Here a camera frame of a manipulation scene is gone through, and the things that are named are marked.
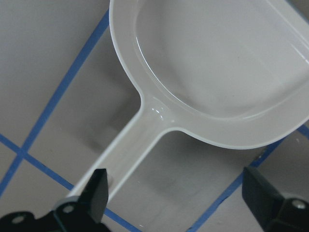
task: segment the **tiled floor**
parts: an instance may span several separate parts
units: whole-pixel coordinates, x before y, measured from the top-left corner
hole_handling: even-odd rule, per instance
[[[138,111],[139,96],[118,61],[108,28],[89,56],[79,56],[87,59],[73,81],[65,83],[68,89],[51,105],[54,110],[43,111],[108,4],[3,1],[0,217],[15,210],[37,217],[47,213]],[[46,118],[39,118],[42,112]],[[33,130],[38,120],[41,124]],[[244,166],[269,155],[261,173],[280,191],[309,199],[307,127],[281,143],[242,151],[171,132],[108,204],[103,221],[118,232],[260,232],[237,177]]]

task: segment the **white handle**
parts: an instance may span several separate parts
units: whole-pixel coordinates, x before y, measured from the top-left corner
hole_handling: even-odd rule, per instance
[[[97,161],[86,172],[68,196],[79,195],[93,171],[106,168],[109,178],[109,200],[133,173],[156,142],[168,131],[169,120],[163,107],[141,107]]]

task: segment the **blue tape line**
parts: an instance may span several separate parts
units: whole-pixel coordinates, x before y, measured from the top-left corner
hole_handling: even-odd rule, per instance
[[[57,87],[56,91],[52,95],[51,99],[49,100],[47,106],[43,110],[42,114],[40,115],[39,119],[33,126],[31,132],[29,133],[28,137],[26,138],[25,142],[23,143],[21,149],[18,148],[16,145],[14,145],[12,142],[10,142],[8,139],[6,139],[4,136],[0,136],[0,141],[8,146],[10,149],[12,149],[14,152],[17,153],[16,158],[12,162],[9,170],[5,174],[3,180],[0,183],[0,196],[5,191],[6,187],[8,186],[9,182],[11,181],[13,175],[16,173],[17,168],[19,167],[21,161],[23,158],[27,158],[28,161],[31,160],[35,166],[37,166],[39,169],[46,171],[46,174],[50,177],[61,180],[59,178],[59,175],[56,175],[54,172],[52,172],[50,169],[44,169],[38,162],[35,162],[33,159],[31,159],[29,156],[27,156],[27,152],[29,151],[30,147],[32,146],[33,142],[37,138],[38,134],[42,130],[43,126],[47,122],[48,118],[50,117],[51,113],[53,112],[54,108],[60,101],[61,97],[69,87],[70,83],[72,82],[73,78],[79,71],[80,67],[106,30],[108,24],[109,24],[109,11],[105,13],[103,18],[100,20],[99,24],[93,31],[93,33],[90,35],[89,39],[81,49],[80,53],[76,57],[75,61],[72,63],[71,67],[69,68],[68,72],[62,79],[61,83]],[[65,183],[62,181],[63,184],[65,184],[68,188],[71,187],[69,183]]]
[[[270,144],[267,146],[267,149],[263,152],[263,154],[253,162],[251,162],[250,166],[258,167],[260,166],[269,155],[282,143],[285,138]],[[211,204],[211,206],[199,217],[199,219],[187,230],[187,232],[196,232],[217,210],[219,205],[231,196],[236,189],[242,184],[242,175],[241,173],[224,191],[221,195]]]
[[[130,232],[142,232],[139,229],[137,229],[135,226],[131,225],[129,222],[124,220],[123,218],[119,217],[116,213],[111,211],[110,209],[106,208],[104,214],[108,216],[110,219],[117,222],[119,225],[123,226]]]
[[[10,148],[13,152],[17,153],[19,151],[19,147],[5,138],[2,134],[0,134],[0,142]]]
[[[71,184],[69,181],[67,181],[66,179],[64,179],[63,177],[61,177],[60,175],[58,175],[57,173],[55,173],[53,170],[51,170],[50,168],[46,167],[44,164],[42,164],[40,161],[38,161],[37,159],[35,159],[34,157],[32,157],[29,154],[25,155],[25,160],[27,160],[30,164],[32,164],[34,167],[36,167],[37,169],[41,170],[43,173],[45,173],[46,175],[48,175],[50,178],[52,178],[53,180],[55,180],[56,182],[58,182],[59,184],[61,184],[63,187],[65,187],[68,190],[72,190],[72,188],[74,187],[73,184]]]
[[[76,57],[75,61],[72,63],[71,67],[69,68],[68,72],[62,79],[61,83],[59,84],[58,88],[54,92],[53,96],[49,100],[47,106],[43,110],[42,114],[40,115],[39,119],[37,120],[36,124],[32,128],[30,134],[28,135],[27,139],[25,140],[22,149],[26,152],[29,151],[30,147],[32,146],[34,140],[42,130],[43,126],[47,122],[48,118],[52,114],[54,108],[60,101],[61,97],[69,87],[70,83],[72,82],[73,78],[81,68],[82,64],[85,62],[86,58],[98,42],[99,38],[102,36],[104,31],[106,30],[109,24],[109,11],[105,13],[103,18],[100,20],[99,24],[81,49],[80,53]]]
[[[304,135],[307,139],[309,139],[309,128],[305,125],[302,125],[297,129],[302,135]]]
[[[225,190],[221,195],[211,204],[211,206],[201,215],[201,217],[191,226],[187,232],[197,231],[217,210],[219,205],[241,185],[242,174],[240,174]]]
[[[11,179],[13,178],[14,174],[16,173],[22,161],[23,161],[23,157],[19,155],[17,155],[15,159],[13,160],[11,166],[9,167],[9,170],[6,172],[6,174],[4,175],[0,183],[0,197],[6,190],[6,187],[9,185]]]
[[[252,161],[249,166],[257,168],[260,166],[268,157],[269,155],[283,142],[285,138],[280,139],[279,141],[270,144],[267,146],[267,149],[263,152],[263,154],[256,160]]]

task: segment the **white ceramic pan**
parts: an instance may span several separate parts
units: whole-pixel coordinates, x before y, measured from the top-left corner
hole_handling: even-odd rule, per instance
[[[308,119],[309,25],[283,0],[111,0],[110,26],[141,107],[70,195],[107,168],[112,198],[172,130],[248,149]]]

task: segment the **floor tile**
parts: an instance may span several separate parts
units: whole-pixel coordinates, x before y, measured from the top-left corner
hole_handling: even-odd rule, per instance
[[[281,193],[309,201],[309,140],[298,132],[288,136],[259,167],[261,174]],[[226,199],[200,228],[201,232],[262,232],[241,196],[241,188]]]
[[[15,157],[16,157],[15,152],[13,152],[8,147],[0,143],[0,180],[2,180],[2,178],[8,171]]]
[[[229,150],[164,136],[108,207],[142,231],[186,231],[263,148]]]
[[[1,1],[0,132],[21,146],[107,1]]]
[[[106,215],[103,216],[102,222],[113,232],[129,232],[123,226],[119,225],[117,222],[110,219]]]
[[[67,193],[66,188],[22,161],[0,199],[0,217],[15,211],[30,211],[35,217],[41,217]]]
[[[139,104],[107,29],[29,153],[75,184]]]

